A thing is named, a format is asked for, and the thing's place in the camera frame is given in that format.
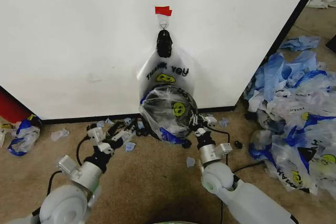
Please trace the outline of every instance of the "black clip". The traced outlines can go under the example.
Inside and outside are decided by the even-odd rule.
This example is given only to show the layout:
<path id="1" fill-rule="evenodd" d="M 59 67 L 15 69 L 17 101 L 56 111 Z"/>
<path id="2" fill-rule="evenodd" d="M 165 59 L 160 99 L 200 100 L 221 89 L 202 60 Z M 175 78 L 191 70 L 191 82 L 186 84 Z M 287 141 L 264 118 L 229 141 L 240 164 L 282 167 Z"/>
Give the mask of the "black clip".
<path id="1" fill-rule="evenodd" d="M 160 57 L 169 58 L 172 55 L 173 41 L 167 30 L 161 30 L 157 36 L 156 50 Z"/>

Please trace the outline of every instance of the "torn plastic piece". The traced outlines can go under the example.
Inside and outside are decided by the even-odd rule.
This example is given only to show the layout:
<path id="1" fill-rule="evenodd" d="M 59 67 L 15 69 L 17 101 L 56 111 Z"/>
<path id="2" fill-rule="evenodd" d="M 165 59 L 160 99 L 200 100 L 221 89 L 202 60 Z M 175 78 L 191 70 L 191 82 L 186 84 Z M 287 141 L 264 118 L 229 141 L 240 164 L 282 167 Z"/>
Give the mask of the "torn plastic piece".
<path id="1" fill-rule="evenodd" d="M 132 150 L 134 150 L 136 144 L 133 142 L 128 142 L 125 144 L 125 151 L 126 152 L 131 152 Z"/>
<path id="2" fill-rule="evenodd" d="M 161 138 L 162 141 L 164 142 L 169 142 L 171 144 L 184 144 L 185 141 L 174 136 L 172 133 L 170 133 L 169 131 L 165 130 L 164 128 L 160 128 L 160 132 L 161 132 Z"/>
<path id="3" fill-rule="evenodd" d="M 52 132 L 51 140 L 53 140 L 55 142 L 55 141 L 59 140 L 61 137 L 66 137 L 69 134 L 70 134 L 70 132 L 67 129 L 63 128 L 60 131 Z"/>
<path id="4" fill-rule="evenodd" d="M 284 42 L 280 48 L 289 48 L 291 51 L 303 51 L 310 48 L 317 48 L 320 43 L 320 37 L 300 36 Z"/>
<path id="5" fill-rule="evenodd" d="M 132 122 L 132 119 L 131 118 L 125 118 L 124 122 L 125 122 L 125 124 L 130 125 L 130 123 Z"/>
<path id="6" fill-rule="evenodd" d="M 187 167 L 189 168 L 189 167 L 195 166 L 196 160 L 192 157 L 187 157 L 186 162 L 187 162 Z"/>
<path id="7" fill-rule="evenodd" d="M 0 125 L 0 147 L 3 146 L 7 133 L 13 133 L 15 127 L 13 124 L 4 123 Z"/>
<path id="8" fill-rule="evenodd" d="M 145 128 L 145 127 L 143 126 L 142 121 L 138 121 L 138 129 L 141 130 L 143 128 Z"/>
<path id="9" fill-rule="evenodd" d="M 221 126 L 226 127 L 227 124 L 229 123 L 229 119 L 228 119 L 228 118 L 222 118 L 222 120 L 220 120 L 218 123 L 219 123 Z"/>
<path id="10" fill-rule="evenodd" d="M 104 121 L 98 121 L 97 122 L 97 127 L 104 127 L 104 125 L 105 125 L 105 122 Z"/>
<path id="11" fill-rule="evenodd" d="M 109 119 L 109 118 L 107 118 L 106 120 L 105 120 L 105 123 L 108 123 L 108 124 L 111 124 L 111 125 L 114 125 L 114 123 Z"/>

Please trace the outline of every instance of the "black trim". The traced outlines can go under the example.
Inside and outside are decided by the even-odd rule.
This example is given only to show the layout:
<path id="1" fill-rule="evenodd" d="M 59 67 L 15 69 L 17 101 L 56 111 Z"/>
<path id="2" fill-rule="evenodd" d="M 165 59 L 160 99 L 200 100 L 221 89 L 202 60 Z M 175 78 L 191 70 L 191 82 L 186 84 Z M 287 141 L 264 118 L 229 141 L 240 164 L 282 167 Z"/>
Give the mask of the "black trim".
<path id="1" fill-rule="evenodd" d="M 290 219 L 294 221 L 295 224 L 299 224 L 299 221 L 294 217 L 294 215 L 291 215 Z"/>
<path id="2" fill-rule="evenodd" d="M 336 35 L 326 44 L 326 47 L 336 54 Z"/>
<path id="3" fill-rule="evenodd" d="M 226 107 L 215 107 L 215 108 L 204 108 L 199 109 L 200 113 L 207 112 L 226 112 L 235 110 L 236 106 L 226 106 Z M 122 114 L 122 115 L 103 115 L 103 116 L 90 116 L 87 118 L 62 118 L 62 119 L 47 119 L 42 120 L 43 124 L 58 124 L 58 123 L 83 123 L 83 122 L 94 122 L 106 120 L 107 118 L 111 120 L 125 119 L 125 118 L 141 118 L 140 114 Z"/>
<path id="4" fill-rule="evenodd" d="M 43 120 L 44 124 L 58 124 L 58 123 L 83 123 L 106 120 L 125 119 L 125 118 L 140 118 L 140 114 L 122 114 L 122 115 L 103 115 L 103 116 L 89 116 L 87 118 L 62 118 L 62 119 L 47 119 Z"/>
<path id="5" fill-rule="evenodd" d="M 213 108 L 203 108 L 198 109 L 199 113 L 208 113 L 208 112 L 227 112 L 227 111 L 234 111 L 236 106 L 225 106 L 225 107 L 213 107 Z"/>
<path id="6" fill-rule="evenodd" d="M 268 52 L 266 54 L 266 57 L 265 57 L 265 59 L 264 59 L 263 62 L 268 61 L 268 58 L 272 54 L 276 53 L 276 51 L 278 50 L 278 48 L 282 44 L 283 40 L 287 36 L 289 30 L 294 25 L 294 23 L 297 20 L 297 18 L 300 16 L 302 10 L 304 9 L 304 7 L 306 6 L 306 4 L 307 4 L 308 1 L 309 0 L 300 0 L 299 1 L 298 5 L 295 7 L 293 13 L 290 15 L 289 19 L 287 20 L 287 22 L 285 23 L 285 25 L 282 28 L 281 32 L 279 33 L 278 37 L 275 39 L 273 45 L 268 50 Z"/>

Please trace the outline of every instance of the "plastic debris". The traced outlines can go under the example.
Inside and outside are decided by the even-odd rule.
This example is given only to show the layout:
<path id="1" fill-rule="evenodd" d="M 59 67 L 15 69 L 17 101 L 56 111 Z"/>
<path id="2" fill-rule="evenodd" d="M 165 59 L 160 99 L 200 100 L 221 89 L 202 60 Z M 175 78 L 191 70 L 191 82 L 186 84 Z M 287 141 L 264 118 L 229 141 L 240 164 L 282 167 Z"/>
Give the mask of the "plastic debris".
<path id="1" fill-rule="evenodd" d="M 2 148 L 7 133 L 13 133 L 15 126 L 10 123 L 4 123 L 0 125 L 0 147 Z"/>
<path id="2" fill-rule="evenodd" d="M 330 7 L 336 7 L 336 0 L 309 0 L 308 7 L 325 9 Z"/>
<path id="3" fill-rule="evenodd" d="M 131 118 L 125 118 L 124 122 L 125 122 L 125 124 L 130 125 L 130 123 L 132 122 L 132 119 Z"/>
<path id="4" fill-rule="evenodd" d="M 133 143 L 133 142 L 127 142 L 125 144 L 125 151 L 126 152 L 131 152 L 132 150 L 134 150 L 135 146 L 136 146 L 135 143 Z"/>
<path id="5" fill-rule="evenodd" d="M 254 79 L 245 97 L 253 91 L 250 108 L 265 130 L 253 133 L 250 155 L 286 190 L 326 189 L 336 199 L 336 73 L 304 51 L 291 63 L 271 56 Z"/>
<path id="6" fill-rule="evenodd" d="M 98 121 L 97 122 L 97 127 L 104 127 L 105 126 L 105 122 L 104 121 Z"/>
<path id="7" fill-rule="evenodd" d="M 110 125 L 114 125 L 114 123 L 109 118 L 107 118 L 105 120 L 105 123 L 110 124 Z"/>
<path id="8" fill-rule="evenodd" d="M 138 129 L 141 130 L 141 129 L 143 129 L 143 128 L 145 128 L 145 127 L 143 126 L 143 122 L 142 122 L 142 121 L 138 121 Z"/>
<path id="9" fill-rule="evenodd" d="M 67 129 L 63 128 L 60 131 L 52 132 L 52 134 L 51 134 L 51 140 L 53 140 L 54 142 L 56 142 L 61 137 L 67 137 L 69 134 L 70 134 L 70 131 L 68 131 Z"/>
<path id="10" fill-rule="evenodd" d="M 186 162 L 187 162 L 187 167 L 189 168 L 189 167 L 195 166 L 196 160 L 192 157 L 187 157 Z"/>
<path id="11" fill-rule="evenodd" d="M 310 48 L 317 48 L 320 39 L 321 38 L 317 36 L 300 36 L 298 38 L 287 40 L 280 46 L 280 48 L 289 48 L 291 51 L 303 51 Z"/>
<path id="12" fill-rule="evenodd" d="M 41 127 L 40 118 L 33 114 L 27 119 L 22 120 L 17 128 L 15 138 L 8 147 L 8 151 L 14 156 L 27 154 L 39 138 Z"/>
<path id="13" fill-rule="evenodd" d="M 218 123 L 220 124 L 220 126 L 226 127 L 227 124 L 229 123 L 229 119 L 228 118 L 222 118 L 222 120 L 218 121 Z"/>

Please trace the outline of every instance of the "blue plastic bag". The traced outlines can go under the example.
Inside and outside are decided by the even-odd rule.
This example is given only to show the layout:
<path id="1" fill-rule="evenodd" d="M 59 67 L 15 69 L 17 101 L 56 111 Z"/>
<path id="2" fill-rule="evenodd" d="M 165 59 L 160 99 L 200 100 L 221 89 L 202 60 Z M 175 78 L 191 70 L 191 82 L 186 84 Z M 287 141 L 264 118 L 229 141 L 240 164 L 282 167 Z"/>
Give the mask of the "blue plastic bag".
<path id="1" fill-rule="evenodd" d="M 291 51 L 303 51 L 310 48 L 317 48 L 320 43 L 320 37 L 300 36 L 284 42 L 280 48 L 289 48 Z"/>

